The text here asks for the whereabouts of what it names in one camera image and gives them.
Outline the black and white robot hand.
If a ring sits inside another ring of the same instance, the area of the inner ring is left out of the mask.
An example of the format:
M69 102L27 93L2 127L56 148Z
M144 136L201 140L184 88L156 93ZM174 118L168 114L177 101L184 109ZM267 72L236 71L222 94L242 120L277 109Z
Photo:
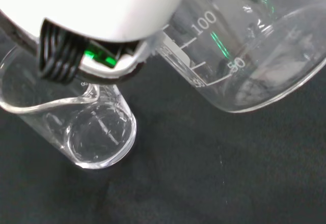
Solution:
M182 0L1 0L1 29L60 84L131 79Z

